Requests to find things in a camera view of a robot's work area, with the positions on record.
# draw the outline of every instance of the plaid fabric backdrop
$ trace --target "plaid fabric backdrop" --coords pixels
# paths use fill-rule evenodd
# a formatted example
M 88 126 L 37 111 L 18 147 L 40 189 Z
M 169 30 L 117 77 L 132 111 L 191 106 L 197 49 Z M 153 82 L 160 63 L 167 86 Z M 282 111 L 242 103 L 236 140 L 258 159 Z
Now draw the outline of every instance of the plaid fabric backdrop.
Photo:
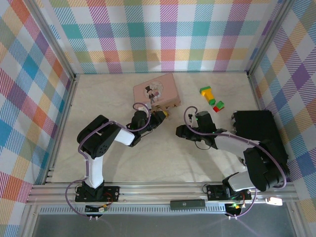
M 289 154 L 291 180 L 316 236 L 316 0 L 297 0 L 253 78 Z
M 77 73 L 138 73 L 244 71 L 282 0 L 37 2 Z
M 70 80 L 22 0 L 0 4 L 0 237 L 14 237 Z

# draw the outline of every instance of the small box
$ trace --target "small box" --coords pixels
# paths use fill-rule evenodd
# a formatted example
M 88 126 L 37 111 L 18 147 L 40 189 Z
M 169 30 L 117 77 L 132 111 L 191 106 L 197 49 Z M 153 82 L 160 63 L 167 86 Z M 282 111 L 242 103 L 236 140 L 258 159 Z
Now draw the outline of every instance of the small box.
M 153 109 L 168 109 L 181 105 L 173 74 L 149 80 L 133 88 L 135 102 L 149 102 Z

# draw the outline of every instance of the vent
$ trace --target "vent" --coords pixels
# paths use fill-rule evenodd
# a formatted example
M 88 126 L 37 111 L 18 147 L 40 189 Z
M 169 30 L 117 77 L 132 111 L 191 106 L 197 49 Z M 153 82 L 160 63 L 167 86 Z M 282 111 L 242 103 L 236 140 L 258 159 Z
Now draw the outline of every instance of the vent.
M 83 213 L 84 205 L 75 207 L 76 211 Z M 40 209 L 40 214 L 73 214 L 74 212 L 67 205 L 44 205 Z M 185 213 L 225 213 L 225 205 L 220 203 L 207 203 L 205 209 L 185 209 L 171 210 L 168 204 L 141 205 L 141 204 L 119 204 L 112 205 L 104 214 L 185 214 Z

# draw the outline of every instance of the toy block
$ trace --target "toy block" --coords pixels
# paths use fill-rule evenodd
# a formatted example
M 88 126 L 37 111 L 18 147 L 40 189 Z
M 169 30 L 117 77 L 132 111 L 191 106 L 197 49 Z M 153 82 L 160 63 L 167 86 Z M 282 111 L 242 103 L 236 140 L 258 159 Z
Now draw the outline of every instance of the toy block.
M 201 88 L 199 92 L 206 98 L 210 105 L 215 105 L 216 100 L 212 94 L 212 88 L 210 86 Z
M 217 104 L 213 107 L 213 110 L 215 112 L 218 112 L 220 110 L 222 110 L 223 108 L 225 108 L 225 104 L 222 101 L 217 102 Z

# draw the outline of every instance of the white floor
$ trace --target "white floor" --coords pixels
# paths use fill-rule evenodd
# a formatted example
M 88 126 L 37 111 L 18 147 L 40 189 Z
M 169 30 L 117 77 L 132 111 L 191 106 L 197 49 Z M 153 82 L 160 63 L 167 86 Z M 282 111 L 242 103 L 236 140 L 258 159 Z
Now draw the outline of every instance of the white floor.
M 98 115 L 127 124 L 133 117 L 133 86 L 163 75 L 82 75 L 66 124 L 55 166 L 53 182 L 70 182 L 85 174 L 83 157 L 77 152 L 78 133 Z M 178 138 L 176 127 L 184 124 L 183 112 L 190 106 L 208 110 L 217 128 L 231 130 L 236 110 L 256 110 L 244 73 L 174 73 L 182 105 L 170 109 L 171 116 L 134 148 L 114 142 L 105 154 L 105 181 L 221 181 L 245 171 L 236 156 L 211 148 L 199 150 L 194 142 Z M 225 108 L 215 113 L 199 89 L 210 85 Z

